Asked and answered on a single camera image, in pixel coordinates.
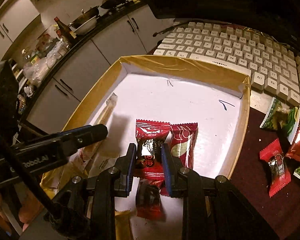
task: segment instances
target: white bowl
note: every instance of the white bowl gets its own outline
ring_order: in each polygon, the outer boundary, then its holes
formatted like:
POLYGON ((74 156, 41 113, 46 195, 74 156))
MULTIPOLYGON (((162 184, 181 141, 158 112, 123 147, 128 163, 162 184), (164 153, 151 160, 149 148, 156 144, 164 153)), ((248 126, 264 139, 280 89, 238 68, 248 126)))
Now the white bowl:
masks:
POLYGON ((77 35, 85 35, 89 31, 91 31, 97 25, 97 18, 94 16, 90 20, 86 21, 82 24, 78 29, 74 31, 77 35))

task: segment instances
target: cabinet handle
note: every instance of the cabinet handle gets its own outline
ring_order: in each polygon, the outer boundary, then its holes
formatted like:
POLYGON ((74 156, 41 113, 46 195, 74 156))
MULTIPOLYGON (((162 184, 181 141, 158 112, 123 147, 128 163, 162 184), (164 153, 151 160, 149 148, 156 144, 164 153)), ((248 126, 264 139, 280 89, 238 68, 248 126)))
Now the cabinet handle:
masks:
POLYGON ((132 28, 132 32, 134 33, 134 28, 133 28, 133 26, 132 26, 131 22, 130 22, 130 21, 127 21, 127 23, 129 23, 129 24, 130 24, 130 26, 131 26, 131 28, 132 28))
POLYGON ((63 92, 57 85, 55 85, 56 89, 58 89, 59 91, 61 91, 61 93, 63 93, 66 97, 68 96, 67 93, 63 92))
POLYGON ((61 78, 60 78, 60 81, 61 81, 61 83, 63 83, 67 88, 69 88, 71 91, 73 91, 72 88, 69 87, 69 86, 68 86, 61 78))
POLYGON ((8 28, 4 25, 4 23, 2 24, 2 26, 3 26, 3 28, 5 29, 5 31, 6 31, 7 33, 9 33, 9 30, 8 30, 8 28))
POLYGON ((139 26, 138 26, 136 20, 135 20, 134 18, 131 18, 131 19, 132 19, 132 21, 134 21, 134 23, 135 23, 135 25, 136 25, 136 27, 137 27, 137 30, 138 30, 138 29, 139 29, 139 26))
POLYGON ((2 34, 2 32, 0 31, 0 35, 1 35, 1 37, 4 39, 4 35, 2 34))

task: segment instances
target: kitchen wall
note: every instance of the kitchen wall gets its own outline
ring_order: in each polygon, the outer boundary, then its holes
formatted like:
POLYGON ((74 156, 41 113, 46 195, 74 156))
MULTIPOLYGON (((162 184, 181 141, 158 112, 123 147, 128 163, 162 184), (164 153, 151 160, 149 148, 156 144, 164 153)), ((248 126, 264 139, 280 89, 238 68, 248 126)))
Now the kitchen wall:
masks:
MULTIPOLYGON (((69 24, 74 19, 76 19, 81 14, 81 9, 87 11, 90 7, 96 5, 101 5, 102 0, 39 0, 37 3, 34 3, 36 8, 41 14, 42 24, 37 26, 30 33, 26 34, 26 38, 22 41, 19 41, 17 47, 14 48, 14 51, 11 54, 11 57, 19 64, 22 64, 22 55, 21 51, 30 46, 35 45, 35 40, 40 34, 42 34, 46 29, 51 25, 55 24, 54 18, 56 16, 65 23, 69 24)), ((102 8, 99 9, 100 14, 104 14, 106 10, 102 8)), ((56 34, 52 29, 48 30, 50 35, 56 34)))

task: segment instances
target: black cable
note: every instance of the black cable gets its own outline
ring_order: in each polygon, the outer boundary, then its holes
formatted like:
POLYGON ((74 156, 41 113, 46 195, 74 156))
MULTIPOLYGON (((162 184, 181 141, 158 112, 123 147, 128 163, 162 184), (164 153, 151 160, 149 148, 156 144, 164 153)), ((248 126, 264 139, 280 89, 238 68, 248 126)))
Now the black cable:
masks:
POLYGON ((52 200, 46 195, 43 189, 38 185, 37 181, 30 175, 22 163, 18 160, 13 149, 6 143, 4 138, 0 135, 0 154, 6 159, 10 166, 21 177, 23 182, 27 185, 34 196, 42 203, 42 205, 49 211, 49 213, 58 219, 60 216, 60 209, 52 200))

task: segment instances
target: black pen mark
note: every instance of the black pen mark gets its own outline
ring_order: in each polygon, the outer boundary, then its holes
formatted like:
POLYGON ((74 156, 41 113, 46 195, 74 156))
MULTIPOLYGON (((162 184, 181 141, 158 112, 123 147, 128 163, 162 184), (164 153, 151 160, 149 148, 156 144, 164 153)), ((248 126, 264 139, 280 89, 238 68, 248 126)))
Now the black pen mark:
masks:
POLYGON ((222 100, 220 100, 220 99, 219 99, 219 102, 220 102, 221 104, 223 104, 223 107, 225 108, 226 111, 227 111, 227 108, 226 108, 226 105, 225 105, 224 103, 229 104, 229 105, 235 107, 234 105, 232 105, 232 104, 230 104, 230 103, 228 103, 228 102, 226 102, 226 101, 222 101, 222 100))

